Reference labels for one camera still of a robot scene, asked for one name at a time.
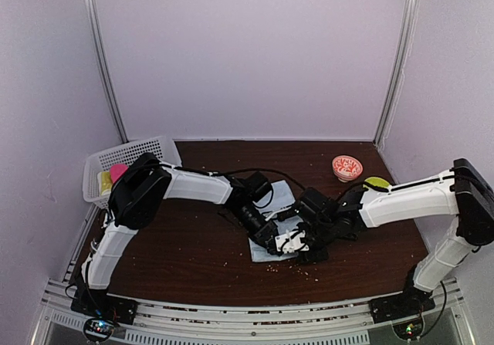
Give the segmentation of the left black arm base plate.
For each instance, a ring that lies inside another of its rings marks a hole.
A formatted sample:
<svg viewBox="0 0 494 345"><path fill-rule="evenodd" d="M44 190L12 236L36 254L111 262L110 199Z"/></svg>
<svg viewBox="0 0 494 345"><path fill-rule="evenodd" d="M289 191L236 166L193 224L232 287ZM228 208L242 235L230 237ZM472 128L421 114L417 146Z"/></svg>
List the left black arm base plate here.
<svg viewBox="0 0 494 345"><path fill-rule="evenodd" d="M107 294L106 290L78 289L70 309L87 316L98 317L119 324L132 325L138 303Z"/></svg>

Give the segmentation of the light blue towel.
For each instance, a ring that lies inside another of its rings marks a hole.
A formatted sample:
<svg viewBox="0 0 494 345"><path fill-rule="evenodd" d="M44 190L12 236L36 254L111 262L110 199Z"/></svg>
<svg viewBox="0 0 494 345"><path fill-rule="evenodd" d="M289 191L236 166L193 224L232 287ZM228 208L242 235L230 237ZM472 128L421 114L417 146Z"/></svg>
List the light blue towel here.
<svg viewBox="0 0 494 345"><path fill-rule="evenodd" d="M272 183L272 192L269 192L264 196L255 206L263 206L263 208L258 208L262 215L269 215L273 211L278 211L282 208L287 208L295 202L292 190L286 181L277 181ZM286 219L284 222L275 221L279 233L283 234L286 231L291 231L296 228L298 222L301 219L298 217L293 217ZM287 259L294 259L297 253L284 254L281 256L270 255L263 247L255 244L251 239L249 239L250 255L251 260L254 263L262 262L278 262Z"/></svg>

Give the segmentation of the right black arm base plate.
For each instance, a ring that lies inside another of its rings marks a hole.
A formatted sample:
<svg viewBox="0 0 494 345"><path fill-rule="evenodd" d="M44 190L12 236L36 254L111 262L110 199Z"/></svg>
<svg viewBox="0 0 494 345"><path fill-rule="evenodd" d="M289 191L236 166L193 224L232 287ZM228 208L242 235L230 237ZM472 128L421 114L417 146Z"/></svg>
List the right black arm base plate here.
<svg viewBox="0 0 494 345"><path fill-rule="evenodd" d="M431 292L421 291L414 287L398 294L372 299L368 304L374 323L417 316L435 308Z"/></svg>

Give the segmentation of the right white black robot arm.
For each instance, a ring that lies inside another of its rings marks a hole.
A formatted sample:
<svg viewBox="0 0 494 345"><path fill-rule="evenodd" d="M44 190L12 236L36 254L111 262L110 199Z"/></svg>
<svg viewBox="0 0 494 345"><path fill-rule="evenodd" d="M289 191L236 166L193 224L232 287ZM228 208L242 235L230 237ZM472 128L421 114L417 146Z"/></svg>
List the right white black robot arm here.
<svg viewBox="0 0 494 345"><path fill-rule="evenodd" d="M435 249L412 270L396 298L396 309L409 316L425 303L439 283L475 248L493 242L493 189L465 158L451 169L406 184L377 186L363 181L338 198L306 189L286 211L301 218L292 231L275 237L279 254L297 253L318 261L331 242L406 219L451 215L452 224Z"/></svg>

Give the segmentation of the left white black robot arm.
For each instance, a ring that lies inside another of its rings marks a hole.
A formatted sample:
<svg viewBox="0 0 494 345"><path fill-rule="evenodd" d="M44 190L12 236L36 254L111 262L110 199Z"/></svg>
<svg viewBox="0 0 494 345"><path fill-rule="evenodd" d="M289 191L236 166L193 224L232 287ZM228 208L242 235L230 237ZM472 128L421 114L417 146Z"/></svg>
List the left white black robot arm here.
<svg viewBox="0 0 494 345"><path fill-rule="evenodd" d="M103 293L131 239L154 219L165 199L204 201L230 211L248 237L271 255L282 255L276 244L276 223L263 216L258 202L273 192L263 168L207 172L159 161L144 153L113 184L101 238L93 242L80 267L76 287L80 302L95 317L106 316L111 301Z"/></svg>

